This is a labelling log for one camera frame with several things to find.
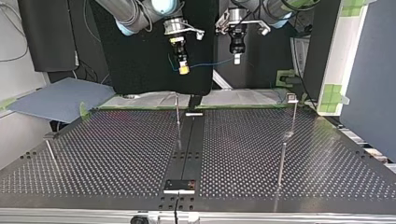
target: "white wall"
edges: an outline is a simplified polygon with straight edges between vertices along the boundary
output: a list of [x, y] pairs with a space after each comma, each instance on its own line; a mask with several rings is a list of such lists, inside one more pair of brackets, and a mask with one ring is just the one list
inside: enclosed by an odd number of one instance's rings
[[[18, 9], [16, 0], [0, 1]], [[20, 26], [12, 12], [8, 9], [5, 12]], [[24, 37], [0, 11], [0, 61], [23, 54], [25, 46]], [[42, 88], [46, 80], [45, 74], [35, 72], [29, 53], [17, 61], [0, 63], [0, 102]], [[37, 146], [48, 132], [47, 120], [0, 111], [0, 169]]]

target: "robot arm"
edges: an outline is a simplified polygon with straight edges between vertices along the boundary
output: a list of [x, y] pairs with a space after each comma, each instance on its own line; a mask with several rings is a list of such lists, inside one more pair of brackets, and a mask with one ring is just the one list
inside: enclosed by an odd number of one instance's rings
[[[291, 2], [298, 3], [300, 7], [294, 7]], [[319, 0], [230, 0], [228, 9], [216, 23], [216, 31], [230, 36], [230, 52], [234, 56], [234, 64], [240, 64], [241, 55], [246, 51], [244, 38], [248, 24], [258, 25], [259, 35], [267, 35], [271, 32], [270, 26], [281, 28], [293, 11], [310, 10], [318, 2]], [[257, 19], [248, 20], [249, 15], [256, 15]]]
[[96, 0], [116, 19], [119, 29], [125, 35], [134, 35], [151, 26], [162, 18], [165, 35], [174, 48], [174, 55], [179, 63], [179, 73], [187, 75], [188, 53], [186, 51], [186, 33], [195, 32], [202, 40], [205, 31], [198, 30], [183, 19], [182, 5], [179, 0]]

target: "cable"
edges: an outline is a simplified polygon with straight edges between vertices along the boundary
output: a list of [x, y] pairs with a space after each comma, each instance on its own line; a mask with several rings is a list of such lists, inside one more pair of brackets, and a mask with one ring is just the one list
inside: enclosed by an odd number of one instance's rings
[[90, 34], [92, 35], [93, 38], [95, 38], [99, 43], [102, 43], [102, 41], [99, 39], [99, 37], [97, 37], [96, 35], [93, 34], [93, 32], [91, 31], [90, 26], [87, 23], [87, 1], [88, 0], [84, 0], [84, 9], [83, 9], [83, 16], [84, 16], [84, 22], [85, 22], [85, 26], [87, 27], [88, 32], [90, 32]]
[[100, 84], [105, 83], [106, 79], [110, 76], [110, 74], [107, 74], [107, 76], [105, 76], [105, 78], [103, 78], [103, 80], [100, 82]]
[[285, 5], [285, 7], [288, 7], [289, 9], [294, 10], [294, 11], [309, 11], [320, 2], [320, 0], [314, 0], [314, 2], [316, 2], [316, 3], [314, 3], [310, 6], [294, 7], [290, 3], [288, 3], [288, 0], [281, 0], [281, 1], [282, 1], [282, 4]]
[[253, 15], [260, 9], [260, 5], [258, 5], [257, 7], [256, 7], [256, 9], [254, 9], [254, 11], [249, 11], [249, 13], [244, 17], [244, 18], [242, 18], [242, 20], [240, 21], [240, 22], [238, 22], [235, 26], [233, 26], [230, 30], [229, 30], [229, 32], [232, 32], [234, 29], [236, 29], [236, 27], [238, 26], [238, 25], [240, 25], [242, 22], [244, 22], [252, 13], [253, 13]]
[[182, 25], [185, 25], [185, 26], [187, 26], [187, 27], [190, 27], [192, 30], [198, 32], [198, 29], [197, 29], [197, 28], [193, 27], [192, 25], [190, 25], [190, 24], [188, 24], [188, 23], [186, 23], [186, 22], [182, 22], [182, 21], [173, 21], [173, 22], [171, 22], [171, 23], [174, 23], [174, 24], [182, 24]]
[[174, 210], [175, 224], [178, 224], [177, 206], [178, 206], [178, 197], [179, 197], [179, 195], [180, 195], [180, 193], [177, 195], [176, 204], [175, 204], [175, 210]]
[[[88, 76], [90, 76], [91, 78], [92, 78], [92, 80], [94, 81], [94, 82], [98, 82], [99, 80], [99, 78], [98, 78], [98, 75], [97, 75], [97, 73], [95, 72], [95, 70], [93, 70], [89, 65], [87, 65], [84, 61], [82, 61], [82, 60], [78, 60], [79, 62], [81, 62], [81, 65], [84, 67], [84, 69], [85, 69], [85, 78], [84, 78], [84, 80], [87, 80], [87, 75]], [[92, 73], [95, 75], [95, 77], [93, 77], [89, 72], [87, 72], [87, 68], [89, 69], [89, 70], [91, 70], [92, 71]]]
[[[223, 63], [227, 63], [227, 62], [230, 62], [230, 61], [232, 61], [232, 60], [233, 60], [233, 58], [227, 59], [227, 60], [224, 60], [224, 61], [221, 61], [221, 62], [218, 62], [218, 63], [198, 63], [198, 64], [195, 64], [195, 65], [190, 66], [190, 68], [192, 69], [192, 68], [200, 67], [200, 66], [215, 66], [215, 65], [221, 65], [221, 64], [223, 64]], [[168, 61], [169, 61], [169, 63], [170, 63], [171, 66], [172, 66], [172, 70], [173, 70], [174, 72], [178, 71], [178, 69], [175, 68], [175, 66], [173, 65], [172, 60], [171, 60], [171, 57], [170, 57], [169, 54], [168, 54]]]
[[221, 65], [221, 64], [223, 64], [223, 63], [227, 63], [227, 62], [230, 62], [230, 61], [232, 61], [232, 60], [233, 60], [233, 58], [227, 59], [227, 60], [224, 60], [224, 61], [218, 62], [218, 63], [198, 63], [198, 64], [195, 64], [195, 65], [190, 66], [190, 68], [200, 67], [200, 66], [215, 66], [215, 65]]
[[7, 3], [3, 3], [0, 2], [0, 9], [2, 10], [2, 12], [4, 13], [4, 15], [7, 17], [7, 19], [9, 20], [9, 22], [11, 22], [11, 24], [15, 27], [15, 29], [18, 30], [18, 32], [20, 32], [21, 35], [25, 36], [25, 34], [23, 33], [23, 31], [14, 23], [14, 21], [8, 16], [8, 14], [2, 9], [2, 7], [6, 7], [8, 9], [10, 9], [14, 15], [18, 18], [18, 20], [20, 21], [20, 23], [22, 24], [22, 18], [20, 16], [20, 14], [17, 12], [17, 10], [12, 7], [10, 4]]
[[296, 62], [297, 75], [298, 75], [298, 77], [300, 78], [301, 83], [303, 84], [304, 91], [305, 91], [306, 94], [308, 95], [309, 101], [311, 101], [311, 103], [312, 103], [312, 105], [314, 106], [315, 110], [318, 111], [318, 108], [317, 108], [317, 106], [314, 104], [314, 100], [312, 99], [311, 95], [309, 94], [309, 91], [308, 91], [308, 89], [307, 89], [306, 86], [305, 86], [304, 79], [303, 79], [303, 77], [301, 76], [301, 73], [300, 73], [300, 67], [299, 67], [299, 63], [298, 63], [298, 59], [297, 59], [297, 48], [296, 48], [296, 38], [295, 38], [295, 37], [293, 38], [293, 45], [294, 45], [294, 52], [293, 52], [293, 53], [294, 53], [294, 61]]
[[141, 6], [143, 14], [145, 15], [146, 20], [148, 21], [149, 24], [149, 29], [145, 28], [145, 30], [147, 32], [151, 32], [152, 31], [152, 19], [148, 14], [148, 10], [149, 8], [146, 7], [143, 3], [141, 3], [139, 0], [134, 0], [134, 2], [136, 2], [139, 6]]
[[73, 72], [73, 75], [75, 76], [75, 78], [78, 79], [76, 72], [74, 70], [72, 72]]
[[[7, 3], [0, 2], [0, 9], [1, 9], [1, 11], [3, 12], [3, 14], [6, 16], [6, 18], [8, 19], [8, 21], [11, 22], [12, 26], [13, 26], [23, 37], [25, 37], [25, 34], [23, 33], [23, 31], [20, 30], [20, 29], [18, 28], [18, 26], [14, 23], [14, 21], [13, 21], [13, 20], [8, 16], [8, 14], [3, 10], [3, 7], [6, 7], [6, 8], [8, 8], [8, 9], [10, 9], [10, 10], [15, 14], [15, 16], [20, 20], [20, 23], [21, 23], [21, 16], [18, 14], [17, 10], [15, 10], [15, 8], [13, 8], [11, 5], [9, 5], [9, 4], [7, 4]], [[28, 46], [28, 43], [27, 43], [26, 38], [24, 38], [24, 41], [25, 41], [25, 43], [26, 43], [26, 46], [25, 46], [25, 51], [24, 51], [24, 53], [23, 53], [22, 55], [17, 56], [17, 57], [14, 57], [14, 58], [10, 58], [10, 59], [0, 60], [0, 63], [13, 62], [13, 61], [17, 61], [18, 59], [23, 58], [23, 57], [29, 52], [29, 46]]]

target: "perforated metal plate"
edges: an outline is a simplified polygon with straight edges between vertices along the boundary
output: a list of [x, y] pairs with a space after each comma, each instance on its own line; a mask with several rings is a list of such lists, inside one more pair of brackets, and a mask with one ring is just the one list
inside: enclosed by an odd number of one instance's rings
[[174, 111], [96, 112], [51, 143], [56, 161], [43, 148], [7, 168], [0, 180], [0, 205], [10, 206], [1, 199], [13, 196], [46, 199], [28, 207], [89, 198], [156, 210], [177, 137]]
[[326, 119], [299, 109], [292, 129], [292, 116], [292, 108], [207, 110], [194, 210], [396, 214], [392, 172]]
[[175, 111], [100, 111], [53, 142], [57, 161], [41, 146], [0, 171], [0, 207], [173, 210], [162, 189], [183, 178], [197, 189], [178, 210], [396, 215], [394, 173], [310, 110], [292, 117], [206, 110], [178, 138]]

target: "black mat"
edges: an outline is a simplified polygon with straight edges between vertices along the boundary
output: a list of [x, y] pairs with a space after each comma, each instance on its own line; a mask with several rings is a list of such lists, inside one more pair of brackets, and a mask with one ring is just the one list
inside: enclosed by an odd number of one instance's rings
[[[124, 36], [114, 18], [91, 1], [98, 31], [102, 39], [114, 90], [118, 94], [138, 94], [149, 91], [178, 91], [206, 95], [212, 85], [212, 66], [191, 69], [187, 76], [174, 72], [168, 62], [172, 47], [163, 35], [163, 21], [154, 24], [153, 31], [141, 31]], [[189, 0], [183, 8], [184, 18], [198, 29], [205, 30], [204, 40], [188, 35], [187, 50], [190, 65], [213, 62], [217, 0]]]

